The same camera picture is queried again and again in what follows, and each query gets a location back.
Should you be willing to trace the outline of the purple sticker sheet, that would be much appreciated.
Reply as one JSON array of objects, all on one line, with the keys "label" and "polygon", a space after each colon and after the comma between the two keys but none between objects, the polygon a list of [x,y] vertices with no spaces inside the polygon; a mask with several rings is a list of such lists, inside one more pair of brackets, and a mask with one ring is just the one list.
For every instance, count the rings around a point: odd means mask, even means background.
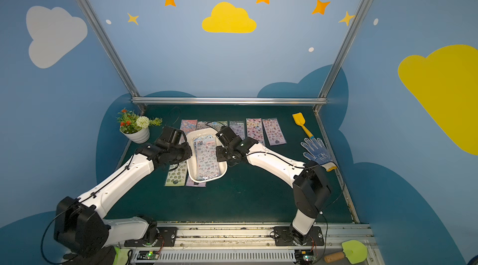
[{"label": "purple sticker sheet", "polygon": [[234,131],[236,135],[238,135],[242,140],[245,139],[245,122],[244,121],[230,121],[229,127],[231,130]]}]

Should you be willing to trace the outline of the pink blue cat sticker sheet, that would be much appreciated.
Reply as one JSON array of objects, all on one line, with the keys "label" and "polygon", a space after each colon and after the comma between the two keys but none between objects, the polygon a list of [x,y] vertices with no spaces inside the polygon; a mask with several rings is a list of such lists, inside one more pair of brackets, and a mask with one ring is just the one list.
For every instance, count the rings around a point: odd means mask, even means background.
[{"label": "pink blue cat sticker sheet", "polygon": [[182,130],[185,135],[195,131],[197,129],[197,120],[196,119],[183,119],[180,124],[180,130]]}]

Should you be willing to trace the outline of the pale green sticker sheet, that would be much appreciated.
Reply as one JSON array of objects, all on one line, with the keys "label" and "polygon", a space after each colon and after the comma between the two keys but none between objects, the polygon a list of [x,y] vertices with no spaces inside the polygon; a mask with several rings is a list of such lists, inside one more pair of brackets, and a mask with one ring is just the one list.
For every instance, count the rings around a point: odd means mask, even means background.
[{"label": "pale green sticker sheet", "polygon": [[169,166],[168,175],[166,177],[165,187],[183,187],[187,179],[187,162],[173,164]]}]

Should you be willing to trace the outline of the green panda sticker sheet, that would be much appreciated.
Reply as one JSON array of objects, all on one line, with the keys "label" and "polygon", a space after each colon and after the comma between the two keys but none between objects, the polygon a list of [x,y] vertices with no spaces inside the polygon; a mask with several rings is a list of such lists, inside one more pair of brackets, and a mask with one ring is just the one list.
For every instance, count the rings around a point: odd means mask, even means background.
[{"label": "green panda sticker sheet", "polygon": [[228,126],[228,121],[212,121],[209,123],[209,126],[214,128],[216,131],[220,131],[221,128]]}]

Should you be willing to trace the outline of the white lilac sticker sheet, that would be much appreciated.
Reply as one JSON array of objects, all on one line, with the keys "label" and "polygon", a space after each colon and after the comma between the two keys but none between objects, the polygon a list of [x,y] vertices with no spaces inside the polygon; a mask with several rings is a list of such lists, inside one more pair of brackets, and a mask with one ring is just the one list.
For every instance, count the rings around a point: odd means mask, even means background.
[{"label": "white lilac sticker sheet", "polygon": [[216,156],[216,142],[213,135],[203,135],[194,141],[197,166],[197,180],[206,181],[220,176]]}]

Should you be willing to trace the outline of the white plastic storage box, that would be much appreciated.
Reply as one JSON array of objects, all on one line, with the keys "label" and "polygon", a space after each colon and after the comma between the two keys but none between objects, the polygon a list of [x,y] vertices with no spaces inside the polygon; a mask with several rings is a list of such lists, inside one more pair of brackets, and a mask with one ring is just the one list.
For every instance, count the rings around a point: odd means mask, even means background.
[{"label": "white plastic storage box", "polygon": [[194,149],[194,141],[200,137],[200,136],[203,136],[203,135],[213,135],[214,138],[215,138],[215,142],[216,142],[216,146],[222,146],[222,144],[220,143],[220,141],[218,140],[218,138],[216,137],[216,133],[217,131],[213,128],[208,128],[208,129],[201,129],[201,130],[197,130],[197,131],[193,131],[193,132],[190,132],[188,135],[186,135],[186,138],[187,138],[187,142],[188,144],[190,145],[191,149],[192,149],[192,157],[187,159],[186,162],[187,162],[187,167],[188,167],[188,171],[189,171],[189,175],[191,177],[191,179],[197,183],[203,183],[203,182],[211,182],[213,180],[217,180],[217,179],[220,179],[222,178],[226,172],[227,172],[227,169],[228,169],[228,165],[226,162],[219,162],[219,167],[220,167],[220,176],[216,177],[216,178],[212,178],[212,179],[209,179],[209,180],[206,180],[206,181],[198,181],[197,180],[197,166],[196,166],[196,156],[195,156],[195,149]]}]

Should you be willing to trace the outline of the pink bonbon drop sticker sheet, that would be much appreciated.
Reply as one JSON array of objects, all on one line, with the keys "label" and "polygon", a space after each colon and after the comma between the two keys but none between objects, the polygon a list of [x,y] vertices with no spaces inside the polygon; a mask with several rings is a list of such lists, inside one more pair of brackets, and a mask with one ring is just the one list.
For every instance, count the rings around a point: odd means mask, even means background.
[{"label": "pink bonbon drop sticker sheet", "polygon": [[198,121],[197,122],[197,126],[196,126],[197,130],[208,129],[208,128],[210,128],[210,125],[209,125],[208,122],[205,122],[205,121]]}]

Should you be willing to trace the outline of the light pink sticker sheet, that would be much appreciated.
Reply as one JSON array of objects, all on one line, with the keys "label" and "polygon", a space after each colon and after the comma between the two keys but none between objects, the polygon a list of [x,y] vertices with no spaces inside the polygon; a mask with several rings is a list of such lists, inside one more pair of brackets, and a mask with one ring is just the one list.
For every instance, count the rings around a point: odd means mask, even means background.
[{"label": "light pink sticker sheet", "polygon": [[186,182],[186,185],[188,187],[206,187],[206,183],[203,182],[203,183],[197,183],[191,179],[188,179],[187,182]]}]

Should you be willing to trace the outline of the pink bear sticker sheet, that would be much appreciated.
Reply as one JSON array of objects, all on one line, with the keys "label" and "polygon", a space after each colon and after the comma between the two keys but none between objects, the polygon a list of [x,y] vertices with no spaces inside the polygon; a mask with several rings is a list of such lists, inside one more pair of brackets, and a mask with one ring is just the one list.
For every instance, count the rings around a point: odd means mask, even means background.
[{"label": "pink bear sticker sheet", "polygon": [[263,126],[271,146],[286,144],[286,139],[276,118],[264,119]]}]

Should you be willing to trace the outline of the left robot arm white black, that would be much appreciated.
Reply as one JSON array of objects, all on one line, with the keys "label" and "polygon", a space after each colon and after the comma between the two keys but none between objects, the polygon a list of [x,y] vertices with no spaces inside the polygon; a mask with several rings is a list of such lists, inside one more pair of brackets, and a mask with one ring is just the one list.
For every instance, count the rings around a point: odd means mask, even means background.
[{"label": "left robot arm white black", "polygon": [[83,258],[92,257],[108,245],[143,240],[158,241],[157,222],[134,216],[107,220],[112,207],[139,181],[157,168],[179,164],[192,156],[185,132],[166,126],[159,138],[141,148],[104,181],[79,197],[65,197],[57,205],[53,239]]}]

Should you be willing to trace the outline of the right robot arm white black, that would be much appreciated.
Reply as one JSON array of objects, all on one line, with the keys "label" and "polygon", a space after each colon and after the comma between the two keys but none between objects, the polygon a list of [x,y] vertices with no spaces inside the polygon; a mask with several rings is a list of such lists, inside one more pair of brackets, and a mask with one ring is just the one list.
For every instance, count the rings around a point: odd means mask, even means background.
[{"label": "right robot arm white black", "polygon": [[241,139],[228,126],[222,127],[216,136],[221,143],[216,149],[219,161],[229,165],[247,162],[275,175],[292,188],[297,212],[284,241],[305,245],[316,218],[332,194],[326,174],[337,169],[322,140],[306,138],[301,146],[306,149],[307,161],[300,162],[273,152],[256,139]]}]

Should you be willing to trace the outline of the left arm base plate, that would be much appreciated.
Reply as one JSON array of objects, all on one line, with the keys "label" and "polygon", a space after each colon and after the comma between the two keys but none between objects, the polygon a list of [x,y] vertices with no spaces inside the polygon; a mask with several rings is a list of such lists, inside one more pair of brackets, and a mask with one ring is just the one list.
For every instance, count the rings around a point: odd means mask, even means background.
[{"label": "left arm base plate", "polygon": [[154,227],[150,228],[146,234],[137,240],[126,240],[126,247],[173,247],[176,242],[178,229],[176,227]]}]

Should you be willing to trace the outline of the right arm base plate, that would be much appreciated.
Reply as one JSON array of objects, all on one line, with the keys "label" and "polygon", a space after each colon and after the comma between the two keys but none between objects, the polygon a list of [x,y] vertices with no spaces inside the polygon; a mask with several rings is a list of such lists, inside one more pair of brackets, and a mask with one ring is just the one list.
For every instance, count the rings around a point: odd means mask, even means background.
[{"label": "right arm base plate", "polygon": [[313,226],[306,235],[302,235],[292,226],[275,226],[270,233],[276,246],[324,246],[324,235],[318,226]]}]

